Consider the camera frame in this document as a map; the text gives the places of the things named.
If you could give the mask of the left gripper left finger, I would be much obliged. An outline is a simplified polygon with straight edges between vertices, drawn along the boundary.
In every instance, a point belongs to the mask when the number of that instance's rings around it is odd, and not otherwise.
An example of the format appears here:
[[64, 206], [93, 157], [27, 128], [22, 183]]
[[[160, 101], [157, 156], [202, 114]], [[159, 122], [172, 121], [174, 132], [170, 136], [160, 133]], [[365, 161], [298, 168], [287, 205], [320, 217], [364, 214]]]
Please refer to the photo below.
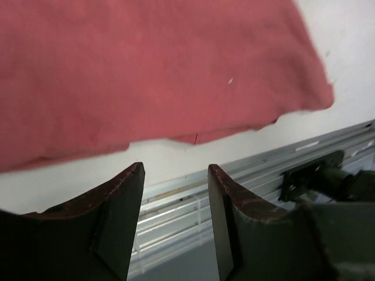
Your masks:
[[144, 180], [137, 162], [42, 213], [1, 211], [1, 279], [126, 280]]

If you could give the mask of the pink red t shirt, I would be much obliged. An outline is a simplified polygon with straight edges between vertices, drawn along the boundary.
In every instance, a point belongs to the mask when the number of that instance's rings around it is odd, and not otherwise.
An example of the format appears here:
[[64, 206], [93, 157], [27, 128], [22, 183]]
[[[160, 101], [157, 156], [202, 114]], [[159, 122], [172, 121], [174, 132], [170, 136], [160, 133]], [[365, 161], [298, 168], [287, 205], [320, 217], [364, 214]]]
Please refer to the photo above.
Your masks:
[[2, 1], [1, 170], [327, 109], [292, 1]]

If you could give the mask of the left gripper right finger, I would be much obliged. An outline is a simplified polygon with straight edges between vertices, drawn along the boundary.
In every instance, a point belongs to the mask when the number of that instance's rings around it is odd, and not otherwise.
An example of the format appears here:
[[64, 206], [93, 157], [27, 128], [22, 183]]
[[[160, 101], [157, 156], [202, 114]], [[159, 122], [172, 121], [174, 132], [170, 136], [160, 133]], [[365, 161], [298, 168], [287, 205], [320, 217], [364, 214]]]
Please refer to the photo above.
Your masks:
[[303, 209], [287, 211], [208, 167], [208, 190], [220, 280], [330, 280]]

